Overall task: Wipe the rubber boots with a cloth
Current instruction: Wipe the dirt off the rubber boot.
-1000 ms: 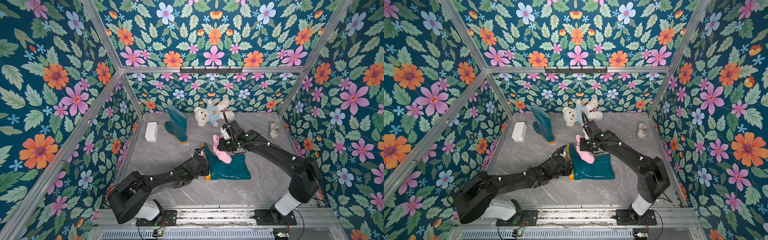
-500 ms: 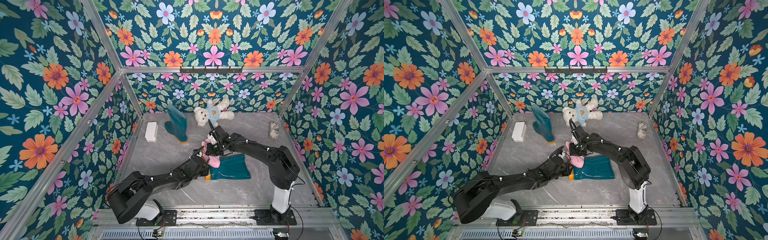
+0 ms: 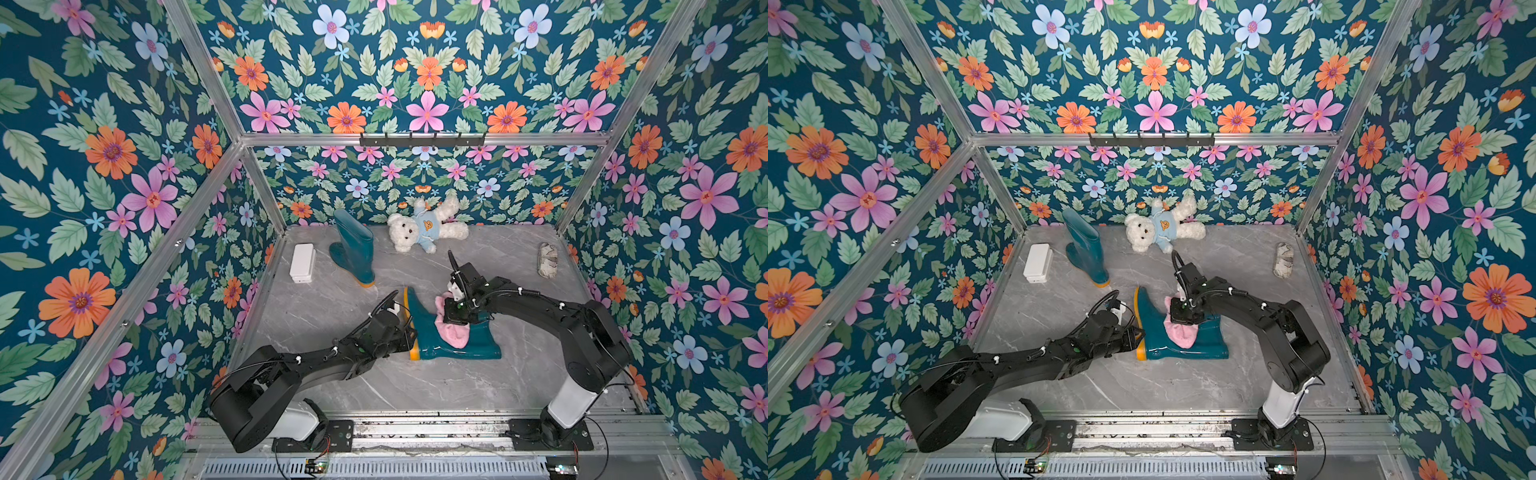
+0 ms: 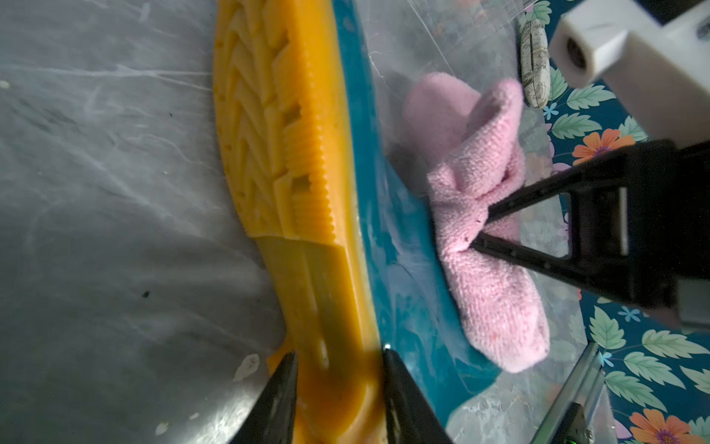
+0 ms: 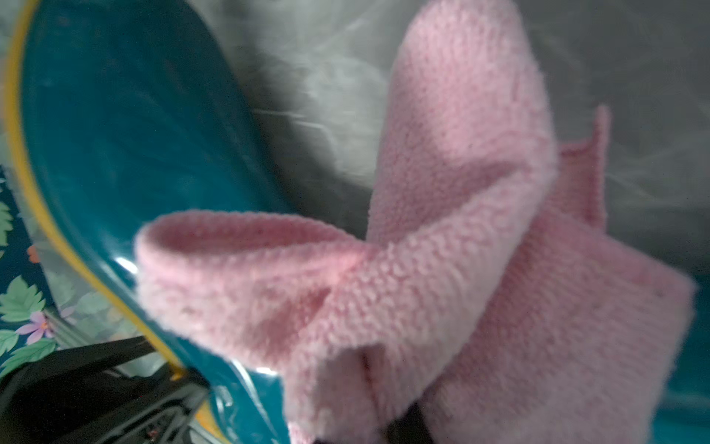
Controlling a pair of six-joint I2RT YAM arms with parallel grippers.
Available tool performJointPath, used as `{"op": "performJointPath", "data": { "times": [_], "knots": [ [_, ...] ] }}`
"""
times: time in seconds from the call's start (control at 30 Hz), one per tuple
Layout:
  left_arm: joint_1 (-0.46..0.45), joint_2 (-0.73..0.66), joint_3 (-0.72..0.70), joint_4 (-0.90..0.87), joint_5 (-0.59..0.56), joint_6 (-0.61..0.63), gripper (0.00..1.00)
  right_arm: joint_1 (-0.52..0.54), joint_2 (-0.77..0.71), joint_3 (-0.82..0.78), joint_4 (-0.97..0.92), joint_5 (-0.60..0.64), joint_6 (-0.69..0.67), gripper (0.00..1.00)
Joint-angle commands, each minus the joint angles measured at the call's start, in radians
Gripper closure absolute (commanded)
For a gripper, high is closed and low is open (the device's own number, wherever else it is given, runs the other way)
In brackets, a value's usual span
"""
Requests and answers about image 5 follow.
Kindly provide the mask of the pink cloth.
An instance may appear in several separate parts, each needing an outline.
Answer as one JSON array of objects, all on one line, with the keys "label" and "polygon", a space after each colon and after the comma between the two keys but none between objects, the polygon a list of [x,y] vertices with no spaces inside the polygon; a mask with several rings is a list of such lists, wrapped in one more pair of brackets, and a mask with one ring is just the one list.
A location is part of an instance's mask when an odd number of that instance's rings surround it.
[{"label": "pink cloth", "polygon": [[390,84],[368,231],[190,211],[136,240],[162,327],[282,380],[296,443],[644,443],[693,281],[606,234],[610,133],[559,146],[510,1],[432,1]]}]

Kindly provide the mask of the green rubber boot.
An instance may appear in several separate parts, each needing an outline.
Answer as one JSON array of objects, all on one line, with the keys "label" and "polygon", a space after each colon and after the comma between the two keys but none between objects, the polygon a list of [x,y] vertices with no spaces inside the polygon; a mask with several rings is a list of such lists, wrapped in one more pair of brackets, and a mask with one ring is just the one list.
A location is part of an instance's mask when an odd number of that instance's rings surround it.
[{"label": "green rubber boot", "polygon": [[244,95],[183,1],[29,1],[7,65],[9,148],[60,255],[175,370],[212,392],[200,423],[229,443],[285,443],[282,390],[160,327],[137,302],[133,241],[190,209],[288,213]]}]

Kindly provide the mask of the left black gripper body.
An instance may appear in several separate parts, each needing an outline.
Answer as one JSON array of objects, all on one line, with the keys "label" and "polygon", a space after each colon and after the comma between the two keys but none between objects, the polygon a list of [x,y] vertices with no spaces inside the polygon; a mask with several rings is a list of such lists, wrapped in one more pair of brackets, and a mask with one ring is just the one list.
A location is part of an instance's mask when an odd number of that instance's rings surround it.
[{"label": "left black gripper body", "polygon": [[128,377],[118,366],[153,352],[133,338],[51,353],[1,381],[4,443],[188,443],[210,391],[190,370]]}]

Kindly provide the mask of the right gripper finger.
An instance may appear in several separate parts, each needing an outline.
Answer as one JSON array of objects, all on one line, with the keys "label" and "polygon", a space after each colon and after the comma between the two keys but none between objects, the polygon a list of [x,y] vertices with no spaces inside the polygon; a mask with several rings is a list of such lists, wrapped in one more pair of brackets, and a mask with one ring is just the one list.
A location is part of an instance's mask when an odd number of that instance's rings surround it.
[{"label": "right gripper finger", "polygon": [[434,444],[418,403],[414,403],[385,432],[388,444]]}]

